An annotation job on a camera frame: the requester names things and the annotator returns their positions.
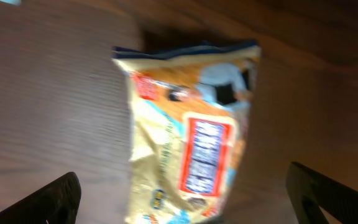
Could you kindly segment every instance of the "brown surface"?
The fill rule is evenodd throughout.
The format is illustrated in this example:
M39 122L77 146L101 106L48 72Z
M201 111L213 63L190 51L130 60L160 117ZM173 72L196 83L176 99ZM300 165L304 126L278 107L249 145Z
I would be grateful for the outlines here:
M147 30L148 47L260 40L231 223L295 223L284 186L291 161L358 190L358 1L89 2L0 3L0 210L75 171L77 223L122 223L129 116L109 48L139 47L128 14Z

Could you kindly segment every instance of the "yellow packaging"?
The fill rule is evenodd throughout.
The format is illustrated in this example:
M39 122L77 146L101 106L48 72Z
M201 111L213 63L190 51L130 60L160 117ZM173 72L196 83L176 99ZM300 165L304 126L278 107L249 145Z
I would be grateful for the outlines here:
M202 223L221 213L246 145L260 47L247 41L145 54L117 47L133 114L125 223Z

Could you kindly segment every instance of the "blue bag top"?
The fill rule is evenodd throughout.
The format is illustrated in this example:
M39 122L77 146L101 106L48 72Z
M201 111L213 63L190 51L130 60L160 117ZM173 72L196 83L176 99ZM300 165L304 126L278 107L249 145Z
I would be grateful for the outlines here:
M201 55L201 54L225 54L248 47L258 46L256 40L246 40L239 44L218 46L211 42L203 42L201 45L182 47L177 49L162 50L153 53L145 53L138 50L127 49L124 47L113 47L113 58L115 59L155 59L168 60L182 55Z

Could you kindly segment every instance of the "red label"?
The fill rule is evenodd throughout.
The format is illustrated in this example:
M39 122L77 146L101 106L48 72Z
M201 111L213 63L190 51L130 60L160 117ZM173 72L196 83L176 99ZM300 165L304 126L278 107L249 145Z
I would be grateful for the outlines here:
M145 100L157 99L157 86L150 77L134 72L132 73L132 79L135 81L137 93L141 98Z
M179 189L218 197L224 177L230 124L189 118Z

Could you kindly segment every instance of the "cartoon graphic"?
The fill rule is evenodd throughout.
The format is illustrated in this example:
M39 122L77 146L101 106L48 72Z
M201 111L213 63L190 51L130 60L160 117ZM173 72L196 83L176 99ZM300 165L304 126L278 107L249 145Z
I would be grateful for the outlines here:
M254 89L254 77L255 64L249 59L242 72L232 63L210 65L202 69L194 88L172 88L168 91L168 99L182 102L202 99L224 110L246 109Z
M157 189L153 192L153 199L151 206L154 209L161 209L163 206L163 200L165 199L165 192L162 189Z
M179 215L175 215L167 224L187 224L190 223L190 217L186 210L180 211Z
M158 221L154 215L143 215L143 219L146 224L158 224Z

